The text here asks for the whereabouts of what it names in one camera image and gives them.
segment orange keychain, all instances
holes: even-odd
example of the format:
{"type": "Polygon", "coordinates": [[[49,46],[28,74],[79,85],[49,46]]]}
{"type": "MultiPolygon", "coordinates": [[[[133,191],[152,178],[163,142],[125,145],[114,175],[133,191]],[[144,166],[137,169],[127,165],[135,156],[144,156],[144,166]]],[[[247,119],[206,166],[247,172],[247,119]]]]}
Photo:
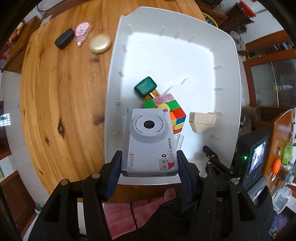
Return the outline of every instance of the orange keychain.
{"type": "Polygon", "coordinates": [[[271,181],[273,181],[277,175],[277,173],[279,172],[280,168],[281,168],[281,160],[279,158],[280,156],[280,148],[278,148],[278,151],[276,153],[276,157],[274,162],[272,163],[272,172],[273,172],[273,175],[272,175],[272,178],[271,178],[271,181]]]}

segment monitor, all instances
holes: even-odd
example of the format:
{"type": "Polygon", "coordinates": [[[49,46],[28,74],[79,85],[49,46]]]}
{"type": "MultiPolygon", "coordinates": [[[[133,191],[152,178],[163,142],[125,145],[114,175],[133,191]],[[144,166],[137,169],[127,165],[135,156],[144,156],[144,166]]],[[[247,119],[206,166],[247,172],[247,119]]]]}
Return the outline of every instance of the monitor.
{"type": "Polygon", "coordinates": [[[238,138],[232,166],[243,187],[250,189],[262,177],[270,132],[257,129],[238,138]]]}
{"type": "Polygon", "coordinates": [[[254,150],[252,162],[250,165],[249,175],[254,172],[262,163],[265,153],[266,141],[257,146],[254,150]]]}

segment red lid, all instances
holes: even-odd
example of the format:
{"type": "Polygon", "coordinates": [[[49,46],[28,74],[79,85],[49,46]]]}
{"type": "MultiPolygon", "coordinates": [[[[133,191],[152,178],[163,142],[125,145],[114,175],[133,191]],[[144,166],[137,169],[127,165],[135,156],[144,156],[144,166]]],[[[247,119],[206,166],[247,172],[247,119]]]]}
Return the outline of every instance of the red lid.
{"type": "Polygon", "coordinates": [[[243,1],[239,2],[243,8],[245,9],[245,13],[248,17],[252,18],[252,17],[256,17],[256,14],[252,11],[252,9],[249,8],[248,5],[246,5],[243,1]]]}

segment white tray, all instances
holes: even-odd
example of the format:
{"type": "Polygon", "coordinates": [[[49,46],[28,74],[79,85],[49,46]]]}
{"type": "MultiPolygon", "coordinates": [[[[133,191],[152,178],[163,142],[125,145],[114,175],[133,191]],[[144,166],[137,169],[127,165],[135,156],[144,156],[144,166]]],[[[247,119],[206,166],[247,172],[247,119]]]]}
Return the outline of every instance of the white tray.
{"type": "MultiPolygon", "coordinates": [[[[121,16],[110,63],[105,109],[105,162],[123,148],[127,108],[140,108],[133,88],[150,76],[160,94],[172,93],[184,112],[181,149],[204,170],[208,145],[230,166],[237,142],[241,80],[236,46],[230,35],[193,17],[163,9],[139,7],[121,16]],[[216,112],[216,126],[194,133],[190,112],[216,112]]],[[[180,183],[174,177],[123,177],[119,184],[180,183]]]]}

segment glass cabinet door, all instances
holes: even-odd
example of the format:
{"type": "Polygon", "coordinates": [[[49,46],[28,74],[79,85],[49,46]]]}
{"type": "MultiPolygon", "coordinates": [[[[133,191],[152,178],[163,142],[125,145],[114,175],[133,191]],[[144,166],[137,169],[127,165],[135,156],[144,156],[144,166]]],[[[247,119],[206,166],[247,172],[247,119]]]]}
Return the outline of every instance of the glass cabinet door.
{"type": "Polygon", "coordinates": [[[251,67],[256,103],[268,107],[296,107],[296,59],[251,67]]]}
{"type": "Polygon", "coordinates": [[[296,107],[296,59],[272,62],[278,89],[279,107],[296,107]]]}
{"type": "Polygon", "coordinates": [[[276,80],[271,62],[251,67],[256,103],[260,106],[278,107],[276,80]]]}

